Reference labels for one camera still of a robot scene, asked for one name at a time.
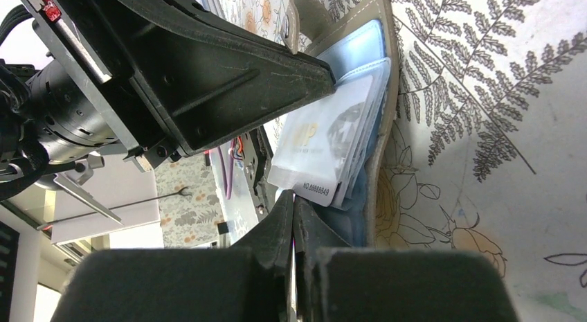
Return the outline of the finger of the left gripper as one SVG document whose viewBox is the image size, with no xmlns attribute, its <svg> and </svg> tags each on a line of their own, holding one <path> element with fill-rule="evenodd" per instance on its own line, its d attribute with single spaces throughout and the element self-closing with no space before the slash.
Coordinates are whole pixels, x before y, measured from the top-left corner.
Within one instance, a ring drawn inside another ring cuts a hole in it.
<svg viewBox="0 0 587 322">
<path fill-rule="evenodd" d="M 105 1 L 138 88 L 186 155 L 334 91 L 325 62 L 244 30 L 196 0 Z"/>
</svg>

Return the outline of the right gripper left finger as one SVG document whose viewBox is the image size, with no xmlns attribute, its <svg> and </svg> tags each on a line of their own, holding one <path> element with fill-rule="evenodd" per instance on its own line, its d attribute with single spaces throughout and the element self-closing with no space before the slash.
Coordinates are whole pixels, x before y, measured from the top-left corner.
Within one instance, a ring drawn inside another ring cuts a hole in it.
<svg viewBox="0 0 587 322">
<path fill-rule="evenodd" d="M 271 212 L 231 249 L 246 254 L 243 321 L 288 321 L 294 198 L 281 192 Z"/>
</svg>

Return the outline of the grey leather card holder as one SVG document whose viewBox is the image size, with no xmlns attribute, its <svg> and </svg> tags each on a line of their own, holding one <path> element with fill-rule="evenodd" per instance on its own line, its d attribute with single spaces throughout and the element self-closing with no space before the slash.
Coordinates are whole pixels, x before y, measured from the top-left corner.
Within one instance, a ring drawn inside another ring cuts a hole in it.
<svg viewBox="0 0 587 322">
<path fill-rule="evenodd" d="M 361 247 L 381 153 L 395 115 L 399 54 L 390 0 L 362 0 L 333 21 L 318 0 L 289 0 L 281 29 L 292 53 L 329 64 L 335 91 L 287 115 L 269 182 L 310 206 L 297 245 Z"/>
</svg>

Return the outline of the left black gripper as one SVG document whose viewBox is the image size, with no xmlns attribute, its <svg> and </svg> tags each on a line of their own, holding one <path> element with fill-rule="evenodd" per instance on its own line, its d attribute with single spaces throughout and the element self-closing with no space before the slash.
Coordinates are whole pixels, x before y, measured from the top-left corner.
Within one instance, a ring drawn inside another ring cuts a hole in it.
<svg viewBox="0 0 587 322">
<path fill-rule="evenodd" d="M 70 14 L 56 0 L 21 0 L 33 28 L 54 59 L 26 80 L 30 101 L 25 112 L 35 123 L 33 136 L 61 166 L 94 151 L 123 154 L 142 171 L 181 158 L 163 136 L 153 115 L 126 77 L 102 68 Z"/>
</svg>

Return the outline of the white VIP credit card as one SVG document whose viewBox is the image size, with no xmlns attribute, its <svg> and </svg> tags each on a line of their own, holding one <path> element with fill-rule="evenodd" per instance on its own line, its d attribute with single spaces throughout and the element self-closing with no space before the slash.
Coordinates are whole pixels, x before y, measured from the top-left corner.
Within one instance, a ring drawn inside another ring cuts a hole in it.
<svg viewBox="0 0 587 322">
<path fill-rule="evenodd" d="M 349 176 L 351 157 L 367 123 L 376 88 L 376 78 L 367 74 L 288 114 L 269 183 L 329 206 Z"/>
</svg>

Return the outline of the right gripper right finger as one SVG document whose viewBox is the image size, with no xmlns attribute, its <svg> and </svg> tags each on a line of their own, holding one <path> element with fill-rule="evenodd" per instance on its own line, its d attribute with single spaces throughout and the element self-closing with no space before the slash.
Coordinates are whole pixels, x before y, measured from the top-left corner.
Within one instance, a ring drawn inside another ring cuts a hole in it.
<svg viewBox="0 0 587 322">
<path fill-rule="evenodd" d="M 303 321 L 340 321 L 350 310 L 343 301 L 352 289 L 349 244 L 317 215 L 306 199 L 293 203 L 298 316 Z"/>
</svg>

